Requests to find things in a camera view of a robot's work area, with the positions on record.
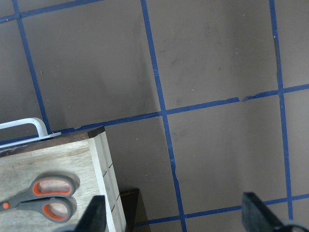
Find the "white plastic handle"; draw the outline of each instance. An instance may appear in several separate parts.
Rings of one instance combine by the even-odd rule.
[[[22,141],[10,143],[10,144],[0,145],[0,148],[30,143],[33,141],[48,139],[48,138],[55,137],[57,135],[61,135],[61,132],[48,134],[44,122],[37,117],[30,117],[30,118],[24,118],[24,119],[12,121],[12,122],[0,123],[0,130],[4,128],[15,127],[15,126],[24,125],[24,124],[33,124],[36,127],[39,136],[32,138],[32,139],[26,139],[26,140],[22,140]]]
[[[4,128],[8,128],[8,127],[15,127],[15,126],[29,124],[29,123],[33,124],[36,127],[39,137],[44,137],[48,135],[44,122],[37,117],[30,117],[30,118],[24,118],[24,119],[12,121],[12,122],[1,123],[0,130]]]

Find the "blue tape line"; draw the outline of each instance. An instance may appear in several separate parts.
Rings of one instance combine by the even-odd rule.
[[[242,102],[245,102],[247,100],[252,100],[252,99],[257,99],[257,98],[264,98],[264,97],[269,97],[269,96],[274,96],[278,95],[278,90],[271,90],[271,91],[266,91],[262,93],[258,93],[256,95],[248,96],[242,100]]]
[[[157,223],[162,223],[162,222],[168,222],[168,221],[176,221],[176,220],[179,220],[179,219],[180,219],[179,216],[158,218],[158,219],[153,219],[153,220],[149,220],[149,221],[143,221],[143,222],[136,223],[134,225],[134,227],[141,227],[141,226],[157,224]]]
[[[19,7],[18,7],[17,0],[12,0],[12,3],[13,3],[15,13],[19,14]],[[17,24],[18,24],[20,37],[21,37],[21,40],[22,40],[22,43],[23,43],[25,55],[26,55],[26,58],[27,58],[28,67],[29,67],[29,70],[30,70],[35,94],[36,94],[36,97],[37,97],[37,100],[38,100],[38,103],[39,103],[39,107],[40,107],[40,110],[41,110],[42,119],[43,119],[43,122],[45,123],[47,132],[50,134],[51,130],[50,130],[50,125],[48,123],[47,115],[46,115],[46,112],[45,112],[42,94],[41,94],[41,91],[40,91],[40,88],[39,88],[37,76],[36,76],[35,69],[34,69],[34,66],[33,66],[33,61],[32,61],[32,58],[31,58],[31,53],[30,53],[28,42],[27,42],[24,25],[23,25],[23,22],[20,18],[17,19]]]
[[[225,104],[230,104],[230,103],[235,103],[235,102],[240,102],[239,98],[230,98],[224,101],[211,101],[211,102],[206,102],[206,103],[201,103],[201,104],[196,104],[196,105],[189,105],[189,106],[184,106],[176,109],[170,109],[166,110],[166,113],[168,115],[171,114],[177,114],[181,112],[186,112],[186,111],[192,111],[192,110],[198,110],[198,109],[204,109],[208,107],[213,107],[213,106],[218,106],[218,105],[225,105]]]
[[[70,2],[66,2],[66,3],[54,5],[54,6],[47,6],[47,7],[43,7],[43,8],[40,8],[40,9],[22,12],[22,13],[20,13],[20,15],[21,15],[22,18],[23,17],[29,17],[29,16],[33,16],[33,15],[40,15],[40,14],[43,14],[43,13],[67,9],[67,8],[71,8],[71,7],[75,7],[75,6],[86,5],[86,4],[94,3],[94,2],[97,2],[97,1],[103,1],[103,0],[70,1]]]
[[[292,198],[293,198],[293,201],[302,200],[302,199],[309,199],[309,194],[294,196]],[[287,198],[279,198],[279,199],[274,199],[274,200],[270,200],[270,201],[264,201],[264,204],[265,205],[272,205],[272,204],[280,204],[280,203],[286,203],[286,202],[288,202]],[[185,218],[196,218],[196,217],[213,215],[213,214],[228,213],[228,212],[237,211],[237,210],[241,210],[241,205],[186,214]],[[180,219],[179,217],[165,217],[165,218],[153,219],[153,220],[149,220],[149,221],[143,221],[143,222],[137,223],[135,226],[139,227],[139,226],[145,226],[145,225],[150,225],[150,224],[155,224],[155,223],[174,221],[174,220],[179,220],[179,219]]]
[[[67,9],[67,8],[71,8],[71,7],[75,7],[75,6],[82,6],[82,5],[86,5],[86,4],[90,4],[90,3],[94,3],[94,2],[98,2],[98,1],[103,1],[103,0],[76,0],[76,1],[70,1],[70,2],[66,2],[66,3],[53,5],[53,6],[47,6],[47,7],[43,7],[43,8],[39,8],[39,9],[34,9],[34,10],[30,10],[30,11],[20,12],[19,7],[18,7],[18,3],[17,3],[17,1],[14,0],[15,3],[13,3],[14,4],[13,7],[14,7],[14,9],[17,9],[15,12],[18,12],[18,13],[8,15],[8,16],[4,16],[4,17],[0,17],[0,23],[4,23],[4,22],[14,20],[14,19],[25,18],[25,17],[29,17],[29,16],[40,15],[40,14],[44,14],[44,13],[48,13],[48,12]]]
[[[298,201],[298,200],[303,200],[303,199],[308,199],[308,198],[309,198],[309,194],[304,194],[304,195],[292,197],[293,201]]]
[[[93,129],[93,128],[97,128],[97,127],[106,127],[106,126],[112,126],[112,125],[127,123],[127,122],[139,121],[139,120],[143,120],[143,119],[147,119],[147,118],[153,118],[153,117],[159,117],[159,116],[162,116],[161,112],[154,112],[154,113],[149,113],[149,114],[144,114],[144,115],[137,115],[137,116],[115,119],[115,120],[106,121],[106,122],[88,124],[88,125],[81,126],[79,128],[67,128],[67,129],[57,130],[57,131],[53,131],[53,132],[55,132],[55,133],[61,132],[63,134],[66,134],[66,133],[71,133],[71,132],[76,132],[76,131]]]
[[[277,55],[278,95],[279,95],[279,101],[280,101],[281,130],[282,130],[282,142],[283,142],[283,152],[284,152],[284,167],[285,167],[285,182],[286,182],[288,212],[289,212],[289,219],[293,220],[293,202],[292,202],[288,134],[287,134],[287,127],[286,127],[285,102],[284,102],[284,94],[283,94],[283,79],[282,79],[282,69],[281,69],[280,46],[279,46],[279,37],[278,37],[278,28],[277,28],[276,7],[275,7],[275,1],[274,0],[269,0],[269,7],[270,7],[270,18],[271,18],[271,25],[272,25],[272,33],[273,33],[274,40],[275,40],[276,55]]]
[[[213,209],[213,210],[208,210],[208,211],[203,211],[203,212],[198,212],[198,213],[187,214],[186,218],[196,218],[200,216],[220,214],[220,213],[232,212],[236,210],[241,210],[241,206],[238,205],[238,206],[232,206],[232,207],[227,207],[227,208],[222,208],[222,209]]]
[[[270,201],[265,201],[264,204],[265,205],[280,204],[280,203],[285,203],[287,201],[288,201],[287,198],[279,198],[279,199],[274,199],[274,200],[270,200]]]
[[[5,17],[0,17],[0,23],[8,22],[10,20],[17,19],[17,14],[8,15]]]
[[[309,84],[294,86],[294,87],[288,87],[288,88],[285,88],[283,90],[283,92],[284,93],[290,93],[290,92],[301,91],[301,90],[305,90],[305,89],[309,89]]]
[[[169,131],[169,121],[168,121],[168,116],[167,116],[167,112],[165,108],[165,102],[164,102],[163,90],[162,90],[160,76],[159,76],[158,64],[156,61],[155,46],[154,46],[153,36],[151,32],[151,26],[150,26],[150,21],[149,21],[146,0],[140,0],[140,4],[141,4],[142,12],[143,12],[145,30],[146,30],[149,52],[150,52],[150,57],[151,57],[151,63],[152,63],[153,71],[154,71],[154,79],[155,79],[156,89],[157,89],[157,93],[159,97],[160,108],[162,112],[163,125],[164,125],[165,136],[166,136],[166,141],[167,141],[168,150],[169,150],[169,160],[170,160],[170,165],[171,165],[171,170],[172,170],[172,175],[173,175],[180,221],[182,224],[182,231],[186,232],[187,227],[186,227],[185,217],[184,217],[184,212],[183,212],[183,203],[181,199],[179,182],[176,176],[176,163],[175,163],[174,151],[173,151],[173,146],[172,146],[172,141],[171,141],[171,136],[170,136],[170,131]]]

